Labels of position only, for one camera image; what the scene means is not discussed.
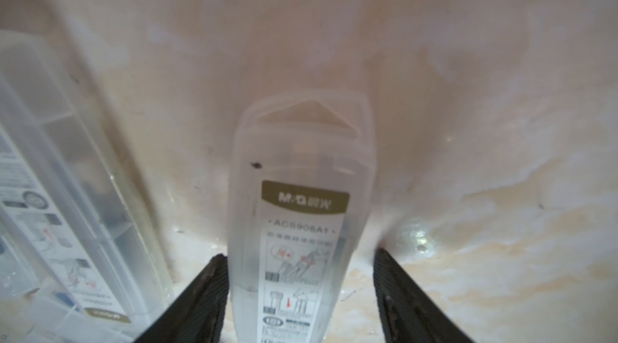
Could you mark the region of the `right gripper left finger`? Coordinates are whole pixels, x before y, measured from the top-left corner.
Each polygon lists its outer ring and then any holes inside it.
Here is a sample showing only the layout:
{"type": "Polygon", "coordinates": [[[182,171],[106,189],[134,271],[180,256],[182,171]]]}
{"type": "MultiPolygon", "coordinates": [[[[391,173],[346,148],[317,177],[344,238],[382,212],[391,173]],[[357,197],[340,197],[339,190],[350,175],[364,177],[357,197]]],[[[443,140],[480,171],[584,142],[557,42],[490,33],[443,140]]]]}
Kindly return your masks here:
{"type": "Polygon", "coordinates": [[[217,343],[228,297],[228,259],[218,254],[135,343],[217,343]]]}

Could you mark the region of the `clear compass case blue compass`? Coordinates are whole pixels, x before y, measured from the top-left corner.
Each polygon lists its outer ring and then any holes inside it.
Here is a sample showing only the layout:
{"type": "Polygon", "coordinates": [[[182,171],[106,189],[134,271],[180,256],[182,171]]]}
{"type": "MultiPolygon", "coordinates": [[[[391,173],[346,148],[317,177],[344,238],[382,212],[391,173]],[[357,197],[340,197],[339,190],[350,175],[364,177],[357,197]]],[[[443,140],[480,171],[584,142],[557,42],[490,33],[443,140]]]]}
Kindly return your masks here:
{"type": "Polygon", "coordinates": [[[89,319],[54,280],[37,271],[9,234],[1,235],[2,342],[132,342],[89,319]]]}

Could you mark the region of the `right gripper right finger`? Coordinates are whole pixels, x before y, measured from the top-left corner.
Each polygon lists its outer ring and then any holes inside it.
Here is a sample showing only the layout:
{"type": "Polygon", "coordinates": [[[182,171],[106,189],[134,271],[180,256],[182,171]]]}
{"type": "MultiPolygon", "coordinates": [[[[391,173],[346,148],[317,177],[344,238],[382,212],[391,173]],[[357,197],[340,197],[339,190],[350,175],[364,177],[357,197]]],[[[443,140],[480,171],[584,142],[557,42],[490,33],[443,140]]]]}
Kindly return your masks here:
{"type": "Polygon", "coordinates": [[[388,343],[473,343],[385,249],[373,260],[381,327],[388,343]]]}

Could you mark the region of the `clear compass case white label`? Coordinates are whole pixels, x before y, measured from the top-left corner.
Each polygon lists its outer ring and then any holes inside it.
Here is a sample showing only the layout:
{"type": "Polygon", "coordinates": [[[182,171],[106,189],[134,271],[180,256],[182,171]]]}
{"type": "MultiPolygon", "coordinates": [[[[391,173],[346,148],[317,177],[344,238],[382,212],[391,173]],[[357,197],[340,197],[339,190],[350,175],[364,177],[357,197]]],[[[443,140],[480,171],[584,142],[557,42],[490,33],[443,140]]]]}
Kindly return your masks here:
{"type": "Polygon", "coordinates": [[[280,93],[233,140],[228,262],[240,342],[321,342],[370,213],[377,141],[354,90],[280,93]]]}

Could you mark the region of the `clear compass case barcode label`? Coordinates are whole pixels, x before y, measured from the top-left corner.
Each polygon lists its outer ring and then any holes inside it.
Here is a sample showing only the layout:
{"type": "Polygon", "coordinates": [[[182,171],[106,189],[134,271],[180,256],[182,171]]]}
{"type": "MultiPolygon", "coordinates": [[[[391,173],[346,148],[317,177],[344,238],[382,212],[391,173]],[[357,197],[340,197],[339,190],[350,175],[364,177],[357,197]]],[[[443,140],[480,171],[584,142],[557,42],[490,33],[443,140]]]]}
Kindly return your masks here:
{"type": "Polygon", "coordinates": [[[1,214],[77,307],[79,333],[144,333],[172,281],[143,198],[44,40],[1,33],[1,214]]]}

